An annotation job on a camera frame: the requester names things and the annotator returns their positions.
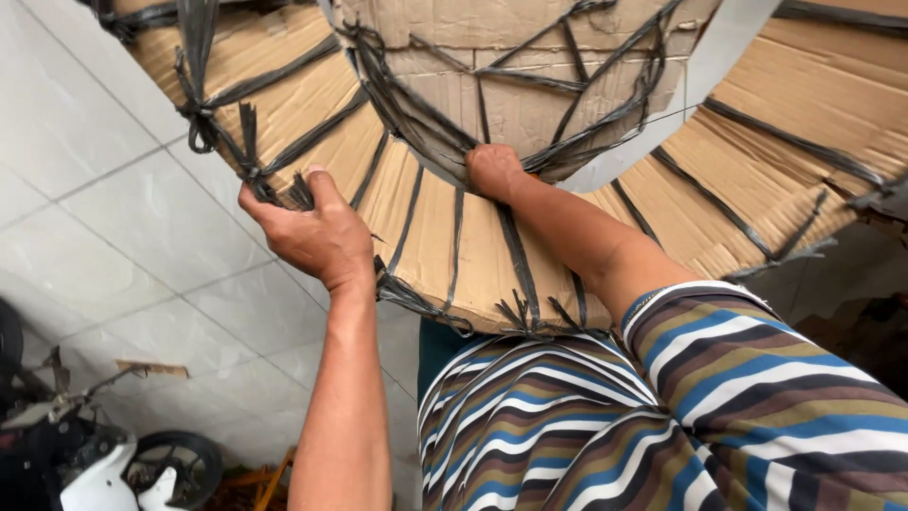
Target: person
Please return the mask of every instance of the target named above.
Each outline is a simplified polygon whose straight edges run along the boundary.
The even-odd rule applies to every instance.
[[[424,509],[908,504],[900,397],[743,287],[701,280],[637,230],[527,175],[510,147],[479,145],[466,162],[472,189],[510,205],[620,320],[623,346],[589,335],[454,346],[423,323]],[[388,509],[370,230],[330,175],[315,170],[308,183],[308,213],[240,193],[271,249],[331,294],[288,509]]]

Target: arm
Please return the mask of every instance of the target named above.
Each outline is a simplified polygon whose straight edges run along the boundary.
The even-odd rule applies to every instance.
[[[617,321],[644,293],[699,280],[648,236],[569,192],[524,172],[507,145],[467,154],[470,183],[510,205],[565,266],[583,279]]]
[[[314,211],[259,203],[247,185],[240,205],[268,247],[331,293],[328,328],[309,412],[293,461],[288,509],[390,509],[388,412],[375,326],[369,228],[328,173],[308,178]]]

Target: dark green pants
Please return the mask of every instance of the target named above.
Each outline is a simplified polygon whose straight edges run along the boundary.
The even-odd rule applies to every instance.
[[[492,334],[458,336],[442,323],[422,318],[419,321],[419,372],[416,378],[417,403],[422,398],[445,365],[463,348],[487,340]]]

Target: motorcycle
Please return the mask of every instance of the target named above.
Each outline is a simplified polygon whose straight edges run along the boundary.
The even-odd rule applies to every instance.
[[[9,316],[0,316],[0,341],[11,338],[9,326]],[[59,348],[45,363],[54,369],[57,392],[36,401],[36,396],[49,397],[46,387],[34,388],[34,379],[18,361],[0,352],[0,396],[10,417],[0,424],[0,508],[189,511],[213,495],[223,465],[211,440],[184,431],[137,439],[101,420],[105,414],[95,399],[98,392],[144,366],[127,367],[69,393],[61,392],[68,385],[68,371],[60,363]],[[6,378],[10,375],[21,376],[25,385],[14,386],[13,378]]]

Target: striped shirt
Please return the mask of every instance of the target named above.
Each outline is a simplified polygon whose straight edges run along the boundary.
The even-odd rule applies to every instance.
[[[902,509],[908,405],[720,282],[610,340],[468,346],[419,410],[424,509]]]

